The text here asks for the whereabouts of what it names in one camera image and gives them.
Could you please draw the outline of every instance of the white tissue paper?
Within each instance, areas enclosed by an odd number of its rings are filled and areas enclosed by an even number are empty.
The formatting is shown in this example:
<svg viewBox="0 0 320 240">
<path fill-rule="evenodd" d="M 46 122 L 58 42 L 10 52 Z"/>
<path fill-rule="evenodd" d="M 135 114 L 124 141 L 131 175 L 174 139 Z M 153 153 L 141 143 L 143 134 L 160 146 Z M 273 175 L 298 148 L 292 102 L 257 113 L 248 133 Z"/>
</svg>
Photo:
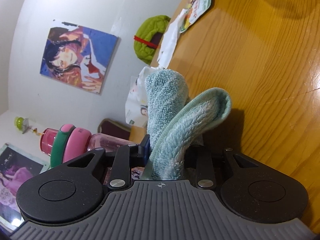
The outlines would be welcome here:
<svg viewBox="0 0 320 240">
<path fill-rule="evenodd" d="M 167 68 L 169 66 L 174 50 L 177 46 L 180 29 L 187 11 L 187 9 L 183 9 L 178 17 L 169 25 L 168 30 L 164 33 L 157 60 L 159 67 Z"/>
<path fill-rule="evenodd" d="M 144 81 L 148 75 L 158 69 L 145 66 L 132 84 L 125 103 L 125 121 L 138 127 L 146 127 L 148 123 L 148 100 Z"/>
</svg>

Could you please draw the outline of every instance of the pink water bottle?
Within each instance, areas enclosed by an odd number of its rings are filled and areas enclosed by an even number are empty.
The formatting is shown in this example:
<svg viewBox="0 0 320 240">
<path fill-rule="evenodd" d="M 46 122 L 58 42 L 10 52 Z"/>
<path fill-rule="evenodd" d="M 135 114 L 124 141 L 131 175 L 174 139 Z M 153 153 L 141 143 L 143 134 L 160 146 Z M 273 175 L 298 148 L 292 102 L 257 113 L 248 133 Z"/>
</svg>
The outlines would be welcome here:
<svg viewBox="0 0 320 240">
<path fill-rule="evenodd" d="M 95 148 L 103 147 L 106 152 L 113 152 L 130 143 L 103 133 L 92 135 L 87 129 L 65 124 L 60 130 L 47 128 L 42 133 L 40 148 L 43 153 L 51 156 L 50 164 L 53 168 Z"/>
</svg>

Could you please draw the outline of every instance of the towel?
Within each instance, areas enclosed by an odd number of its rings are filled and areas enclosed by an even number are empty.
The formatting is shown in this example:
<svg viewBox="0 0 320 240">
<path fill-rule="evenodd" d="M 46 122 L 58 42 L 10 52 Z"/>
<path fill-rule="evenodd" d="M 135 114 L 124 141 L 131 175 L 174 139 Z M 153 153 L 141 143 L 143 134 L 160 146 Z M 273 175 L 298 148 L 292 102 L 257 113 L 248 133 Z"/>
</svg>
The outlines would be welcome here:
<svg viewBox="0 0 320 240">
<path fill-rule="evenodd" d="M 186 149 L 199 135 L 227 118 L 230 96 L 221 88 L 211 88 L 185 105 L 186 82 L 168 69 L 151 74 L 145 83 L 151 154 L 141 179 L 183 179 Z"/>
</svg>

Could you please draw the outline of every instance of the wooden table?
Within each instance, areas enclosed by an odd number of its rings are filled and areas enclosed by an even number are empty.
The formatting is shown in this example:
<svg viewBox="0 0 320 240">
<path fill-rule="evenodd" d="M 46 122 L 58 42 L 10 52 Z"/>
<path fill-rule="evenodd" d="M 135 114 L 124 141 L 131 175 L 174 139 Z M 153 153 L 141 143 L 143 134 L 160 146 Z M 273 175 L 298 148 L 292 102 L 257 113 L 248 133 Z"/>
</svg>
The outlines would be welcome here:
<svg viewBox="0 0 320 240">
<path fill-rule="evenodd" d="M 180 37 L 169 66 L 185 77 L 191 97 L 211 87 L 230 93 L 233 110 L 204 135 L 206 144 L 241 150 L 300 181 L 309 193 L 302 220 L 317 233 L 319 20 L 320 0 L 215 0 Z"/>
</svg>

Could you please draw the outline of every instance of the crosshair symbol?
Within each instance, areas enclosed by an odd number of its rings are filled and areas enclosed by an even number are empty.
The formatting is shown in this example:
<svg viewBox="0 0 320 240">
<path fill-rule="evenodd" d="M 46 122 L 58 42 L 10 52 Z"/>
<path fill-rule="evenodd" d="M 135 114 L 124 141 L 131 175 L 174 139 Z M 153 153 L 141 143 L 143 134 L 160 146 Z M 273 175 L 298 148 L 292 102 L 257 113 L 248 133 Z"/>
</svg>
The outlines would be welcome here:
<svg viewBox="0 0 320 240">
<path fill-rule="evenodd" d="M 160 188 L 163 188 L 163 187 L 166 186 L 166 184 L 164 184 L 164 183 L 159 183 L 157 186 L 160 187 Z"/>
</svg>

